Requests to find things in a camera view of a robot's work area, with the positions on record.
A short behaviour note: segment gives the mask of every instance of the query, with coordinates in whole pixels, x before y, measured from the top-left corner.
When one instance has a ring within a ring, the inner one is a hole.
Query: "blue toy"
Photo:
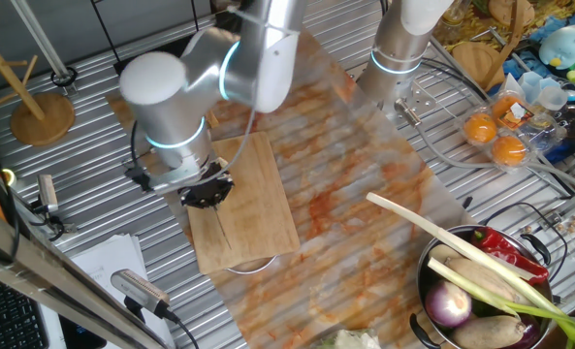
[[[575,63],[575,29],[565,27],[552,33],[541,44],[539,58],[557,70],[571,67]]]

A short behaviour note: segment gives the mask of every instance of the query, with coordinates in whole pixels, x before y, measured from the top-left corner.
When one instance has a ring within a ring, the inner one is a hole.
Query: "keyboard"
[[[0,349],[24,348],[48,348],[38,305],[0,283]]]

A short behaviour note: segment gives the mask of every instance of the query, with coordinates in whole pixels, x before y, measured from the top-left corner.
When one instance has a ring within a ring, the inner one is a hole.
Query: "pot handle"
[[[428,349],[440,349],[441,348],[440,345],[435,344],[434,342],[431,341],[428,334],[425,332],[425,330],[423,330],[421,325],[419,325],[419,322],[416,321],[416,314],[414,314],[414,313],[412,313],[412,315],[410,315],[410,327],[412,328],[414,335],[416,335],[416,337],[419,338],[421,343],[423,343],[423,345],[425,345],[426,348],[428,348]]]
[[[550,265],[550,261],[552,260],[552,258],[550,256],[550,251],[548,251],[548,247],[546,247],[546,245],[543,244],[543,242],[541,242],[541,240],[539,238],[537,238],[536,236],[531,235],[531,234],[521,234],[520,237],[528,240],[528,242],[530,242],[532,247],[535,250],[537,250],[537,252],[539,252],[541,257],[543,257],[543,263],[546,266]]]

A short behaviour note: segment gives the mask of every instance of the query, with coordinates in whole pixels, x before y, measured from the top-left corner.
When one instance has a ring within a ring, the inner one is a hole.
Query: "bamboo cutting board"
[[[212,145],[218,156],[231,162],[242,140],[243,137],[236,137]],[[204,274],[300,248],[265,132],[249,136],[230,172],[235,186],[218,207],[217,216],[212,208],[188,208],[199,271]]]

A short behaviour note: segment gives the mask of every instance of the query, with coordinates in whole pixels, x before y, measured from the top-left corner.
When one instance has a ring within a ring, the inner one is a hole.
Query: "metal table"
[[[304,25],[354,78],[365,68],[381,19],[375,0],[309,0]],[[202,18],[201,28],[213,25]],[[118,48],[122,59],[194,33],[187,23]],[[435,43],[429,58],[451,63],[450,56]],[[123,175],[121,162],[129,157],[128,137],[119,126],[105,95],[116,90],[118,78],[111,52],[98,54],[72,66],[79,72],[79,95],[72,98],[77,121],[61,141],[43,147],[19,143],[9,130],[9,117],[18,103],[15,98],[0,106],[0,159],[18,178],[15,190],[26,200],[37,198],[36,174],[52,174],[59,198],[57,214],[74,222],[79,233],[64,236],[56,246],[68,255],[77,254],[115,234],[138,236],[151,282],[171,295],[172,307],[197,337],[203,348],[245,348],[238,327],[209,279],[199,274],[194,251],[162,198],[143,195]],[[454,115],[461,115],[479,103],[478,97],[461,82],[442,72],[419,68],[417,82],[436,101],[436,109],[422,115],[427,133],[447,156],[463,161],[487,161],[456,131]],[[31,93],[53,90],[49,75],[33,78]],[[10,89],[0,91],[0,97]],[[518,171],[507,174],[496,169],[465,170],[437,159],[416,130],[402,119],[391,119],[401,134],[419,152],[455,198],[473,197],[469,213],[480,221],[499,208],[518,201],[548,211],[564,203],[561,189],[548,175]],[[537,228],[536,215],[517,208],[492,222],[511,234],[526,225]],[[552,268],[558,265],[562,244],[552,232],[539,232],[553,253]],[[566,233],[570,254],[558,279],[555,294],[563,297],[565,311],[575,309],[575,233]],[[171,326],[178,347],[191,347],[183,331]]]

